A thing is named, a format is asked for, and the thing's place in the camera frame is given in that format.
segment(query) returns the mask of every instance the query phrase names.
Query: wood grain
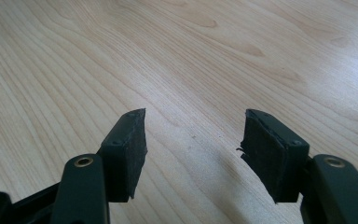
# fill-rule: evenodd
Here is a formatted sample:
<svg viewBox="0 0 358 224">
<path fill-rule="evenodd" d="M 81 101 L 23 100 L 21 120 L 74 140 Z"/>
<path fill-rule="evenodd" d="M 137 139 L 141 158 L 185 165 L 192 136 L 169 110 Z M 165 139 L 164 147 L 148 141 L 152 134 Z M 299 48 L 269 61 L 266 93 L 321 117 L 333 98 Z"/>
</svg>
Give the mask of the wood grain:
<svg viewBox="0 0 358 224">
<path fill-rule="evenodd" d="M 14 202 L 141 107 L 149 153 L 112 223 L 301 223 L 235 151 L 243 112 L 358 169 L 358 1 L 0 0 L 0 190 Z"/>
</svg>

